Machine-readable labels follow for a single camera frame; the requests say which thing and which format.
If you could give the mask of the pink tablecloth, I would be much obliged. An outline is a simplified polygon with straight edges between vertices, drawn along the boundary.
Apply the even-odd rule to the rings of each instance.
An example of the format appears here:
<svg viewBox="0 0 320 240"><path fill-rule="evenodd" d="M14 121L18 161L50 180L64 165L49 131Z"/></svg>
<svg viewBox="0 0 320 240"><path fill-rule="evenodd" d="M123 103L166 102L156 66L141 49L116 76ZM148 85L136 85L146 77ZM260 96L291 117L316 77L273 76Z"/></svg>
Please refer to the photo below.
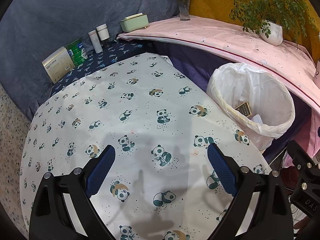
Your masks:
<svg viewBox="0 0 320 240"><path fill-rule="evenodd" d="M313 81L316 66L303 46L284 41L273 46L260 36L242 31L238 25L192 16L150 23L146 28L122 33L124 40L150 40L201 49L232 62L264 69L289 91L319 111L319 88Z"/></svg>

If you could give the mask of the navy floral cloth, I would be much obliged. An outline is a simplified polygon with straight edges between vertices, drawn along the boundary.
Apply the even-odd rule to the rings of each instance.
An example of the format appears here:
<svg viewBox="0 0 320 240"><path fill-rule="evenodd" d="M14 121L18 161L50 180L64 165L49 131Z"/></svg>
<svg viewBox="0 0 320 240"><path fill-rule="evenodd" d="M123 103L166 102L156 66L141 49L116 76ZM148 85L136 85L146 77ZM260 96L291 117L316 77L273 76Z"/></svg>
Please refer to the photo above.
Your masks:
<svg viewBox="0 0 320 240"><path fill-rule="evenodd" d="M53 86L50 96L55 95L66 86L84 76L145 52L147 52L147 49L142 43L129 41L112 42L111 45L103 49L101 53L91 52L84 63L76 66L71 72L62 77Z"/></svg>

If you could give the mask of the white jar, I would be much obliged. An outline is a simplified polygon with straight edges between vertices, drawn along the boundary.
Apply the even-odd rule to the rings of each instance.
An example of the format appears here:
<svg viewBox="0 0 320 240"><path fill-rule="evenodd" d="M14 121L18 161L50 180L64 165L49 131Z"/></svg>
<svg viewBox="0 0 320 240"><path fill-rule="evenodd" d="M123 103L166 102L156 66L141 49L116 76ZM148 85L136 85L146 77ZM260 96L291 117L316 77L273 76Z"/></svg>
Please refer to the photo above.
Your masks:
<svg viewBox="0 0 320 240"><path fill-rule="evenodd" d="M108 40L110 38L108 28L106 24L102 24L100 26L96 27L96 30L98 32L99 38L101 41Z"/></svg>

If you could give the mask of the panda print tablecloth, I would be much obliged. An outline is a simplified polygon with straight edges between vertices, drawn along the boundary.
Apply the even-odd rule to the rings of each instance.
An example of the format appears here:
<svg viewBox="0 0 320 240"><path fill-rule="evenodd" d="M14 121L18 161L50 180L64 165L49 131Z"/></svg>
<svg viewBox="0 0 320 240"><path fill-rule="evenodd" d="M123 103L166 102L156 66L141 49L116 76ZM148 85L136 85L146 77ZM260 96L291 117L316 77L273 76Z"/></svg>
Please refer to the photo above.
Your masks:
<svg viewBox="0 0 320 240"><path fill-rule="evenodd" d="M206 239L232 201L208 160L210 143L240 166L270 171L246 133L161 56L99 68L34 115L20 169L24 222L46 172L68 174L112 145L115 162L91 201L114 236Z"/></svg>

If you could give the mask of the small gold dark packet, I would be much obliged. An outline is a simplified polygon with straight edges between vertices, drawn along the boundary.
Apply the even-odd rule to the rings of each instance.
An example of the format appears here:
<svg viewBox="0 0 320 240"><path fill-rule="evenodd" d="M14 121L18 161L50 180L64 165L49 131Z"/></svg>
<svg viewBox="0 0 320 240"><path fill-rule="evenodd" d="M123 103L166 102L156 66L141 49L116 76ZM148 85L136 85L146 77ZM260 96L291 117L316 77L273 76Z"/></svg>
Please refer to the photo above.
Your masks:
<svg viewBox="0 0 320 240"><path fill-rule="evenodd" d="M245 117L249 118L252 116L252 111L250 109L249 103L247 101L243 102L242 104L235 107L235 110L244 115Z"/></svg>

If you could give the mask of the blue backdrop cloth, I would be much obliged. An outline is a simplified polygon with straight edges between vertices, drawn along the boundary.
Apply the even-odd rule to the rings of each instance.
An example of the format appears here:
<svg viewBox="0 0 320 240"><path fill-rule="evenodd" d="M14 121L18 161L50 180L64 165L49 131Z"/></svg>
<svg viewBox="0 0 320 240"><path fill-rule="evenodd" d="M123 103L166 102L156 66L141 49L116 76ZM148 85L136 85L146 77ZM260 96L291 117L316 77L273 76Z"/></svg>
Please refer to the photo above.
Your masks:
<svg viewBox="0 0 320 240"><path fill-rule="evenodd" d="M111 38L120 22L137 13L150 22L178 13L176 0L13 0L1 19L1 85L28 119L49 98L52 81L42 61L81 39L91 50L89 32L106 24Z"/></svg>

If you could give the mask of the white paper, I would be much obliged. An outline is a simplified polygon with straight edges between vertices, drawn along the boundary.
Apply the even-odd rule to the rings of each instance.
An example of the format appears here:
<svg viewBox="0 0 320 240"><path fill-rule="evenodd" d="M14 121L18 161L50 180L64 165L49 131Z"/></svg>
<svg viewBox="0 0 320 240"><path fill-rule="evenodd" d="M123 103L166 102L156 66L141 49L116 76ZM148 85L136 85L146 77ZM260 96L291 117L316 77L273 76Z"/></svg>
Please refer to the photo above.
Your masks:
<svg viewBox="0 0 320 240"><path fill-rule="evenodd" d="M253 116L251 120L256 124L263 124L262 118L259 114L256 114L255 116Z"/></svg>

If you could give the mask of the green plant in white pot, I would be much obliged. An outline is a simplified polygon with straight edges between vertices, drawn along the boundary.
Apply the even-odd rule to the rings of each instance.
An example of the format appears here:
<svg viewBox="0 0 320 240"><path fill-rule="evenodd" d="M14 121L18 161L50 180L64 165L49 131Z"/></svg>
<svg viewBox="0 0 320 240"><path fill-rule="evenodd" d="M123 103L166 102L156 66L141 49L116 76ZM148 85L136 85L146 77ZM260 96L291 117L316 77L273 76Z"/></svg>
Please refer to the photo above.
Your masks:
<svg viewBox="0 0 320 240"><path fill-rule="evenodd" d="M229 18L239 21L242 30L271 37L271 24L282 27L283 32L293 36L307 37L307 25L316 28L304 0L233 0Z"/></svg>

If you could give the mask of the white lined trash bin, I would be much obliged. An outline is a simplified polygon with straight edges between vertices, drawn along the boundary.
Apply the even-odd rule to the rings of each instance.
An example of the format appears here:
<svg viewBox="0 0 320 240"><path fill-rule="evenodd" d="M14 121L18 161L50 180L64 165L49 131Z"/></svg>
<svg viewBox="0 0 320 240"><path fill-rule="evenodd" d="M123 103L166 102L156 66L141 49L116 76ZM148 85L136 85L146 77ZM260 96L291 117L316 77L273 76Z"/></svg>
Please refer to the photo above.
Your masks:
<svg viewBox="0 0 320 240"><path fill-rule="evenodd" d="M246 63L227 63L216 70L207 85L207 94L240 126L239 138L248 136L261 152L280 138L295 120L295 106L288 89L272 74ZM247 101L252 116L235 107ZM251 120L259 114L263 124Z"/></svg>

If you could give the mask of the beige cardboard box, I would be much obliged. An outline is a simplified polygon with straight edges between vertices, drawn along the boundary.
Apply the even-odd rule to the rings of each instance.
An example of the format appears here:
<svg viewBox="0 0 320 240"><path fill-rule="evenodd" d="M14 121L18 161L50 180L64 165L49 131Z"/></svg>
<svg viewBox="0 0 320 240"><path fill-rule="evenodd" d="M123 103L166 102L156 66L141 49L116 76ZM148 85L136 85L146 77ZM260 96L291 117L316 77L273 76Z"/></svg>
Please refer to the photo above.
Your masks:
<svg viewBox="0 0 320 240"><path fill-rule="evenodd" d="M60 47L43 60L42 65L54 84L75 67L64 46Z"/></svg>

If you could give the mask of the mint green tissue box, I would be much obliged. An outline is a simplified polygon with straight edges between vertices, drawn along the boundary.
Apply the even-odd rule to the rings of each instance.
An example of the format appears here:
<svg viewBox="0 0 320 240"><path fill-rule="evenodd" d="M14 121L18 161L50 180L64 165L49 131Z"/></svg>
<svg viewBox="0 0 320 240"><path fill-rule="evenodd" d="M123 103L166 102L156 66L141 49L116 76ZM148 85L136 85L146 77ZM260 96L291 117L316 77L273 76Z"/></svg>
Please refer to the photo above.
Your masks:
<svg viewBox="0 0 320 240"><path fill-rule="evenodd" d="M138 13L135 15L127 16L120 21L120 26L123 32L129 33L138 29L146 28L149 25L147 14Z"/></svg>

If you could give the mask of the pink tumbler with lid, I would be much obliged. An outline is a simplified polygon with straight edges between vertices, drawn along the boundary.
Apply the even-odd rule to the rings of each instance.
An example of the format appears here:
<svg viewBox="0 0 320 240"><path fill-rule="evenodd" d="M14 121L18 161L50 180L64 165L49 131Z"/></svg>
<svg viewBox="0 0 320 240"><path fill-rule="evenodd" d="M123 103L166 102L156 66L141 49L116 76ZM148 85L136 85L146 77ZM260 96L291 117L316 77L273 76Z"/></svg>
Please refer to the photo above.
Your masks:
<svg viewBox="0 0 320 240"><path fill-rule="evenodd" d="M319 83L319 70L320 70L320 61L317 61L315 74L313 76L314 83Z"/></svg>

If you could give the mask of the mustard yellow backdrop cloth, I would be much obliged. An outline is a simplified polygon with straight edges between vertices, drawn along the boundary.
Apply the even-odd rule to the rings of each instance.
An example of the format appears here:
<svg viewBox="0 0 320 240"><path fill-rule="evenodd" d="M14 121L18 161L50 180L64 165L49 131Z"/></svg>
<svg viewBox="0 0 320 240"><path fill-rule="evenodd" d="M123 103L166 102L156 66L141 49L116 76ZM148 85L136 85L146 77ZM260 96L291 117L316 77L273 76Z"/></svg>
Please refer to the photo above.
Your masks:
<svg viewBox="0 0 320 240"><path fill-rule="evenodd" d="M319 60L319 16L309 0L191 0L190 13L255 33L263 21L271 21L283 28L285 40L304 46Z"/></svg>

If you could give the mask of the green can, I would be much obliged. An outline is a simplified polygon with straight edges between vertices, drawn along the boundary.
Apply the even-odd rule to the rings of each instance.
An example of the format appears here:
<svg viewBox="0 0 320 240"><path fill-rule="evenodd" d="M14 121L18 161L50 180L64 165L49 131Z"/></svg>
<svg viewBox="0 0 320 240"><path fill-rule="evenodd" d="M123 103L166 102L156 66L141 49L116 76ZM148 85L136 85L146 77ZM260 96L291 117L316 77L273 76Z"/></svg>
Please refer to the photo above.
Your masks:
<svg viewBox="0 0 320 240"><path fill-rule="evenodd" d="M75 66L83 64L88 59L81 39L77 39L74 42L70 43L66 46L66 49Z"/></svg>

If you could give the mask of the white slim bottle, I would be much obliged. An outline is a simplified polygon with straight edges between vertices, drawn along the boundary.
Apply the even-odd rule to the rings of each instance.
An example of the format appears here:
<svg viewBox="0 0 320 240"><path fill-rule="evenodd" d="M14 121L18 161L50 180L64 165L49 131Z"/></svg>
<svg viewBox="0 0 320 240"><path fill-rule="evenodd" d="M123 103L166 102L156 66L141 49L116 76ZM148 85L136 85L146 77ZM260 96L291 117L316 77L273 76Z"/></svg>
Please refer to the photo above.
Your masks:
<svg viewBox="0 0 320 240"><path fill-rule="evenodd" d="M93 45L93 48L94 48L95 52L97 54L103 52L102 46L100 44L99 37L97 35L97 32L95 30L93 30L93 31L90 31L88 33L88 35L89 35L89 38L90 38L90 40L92 42L92 45Z"/></svg>

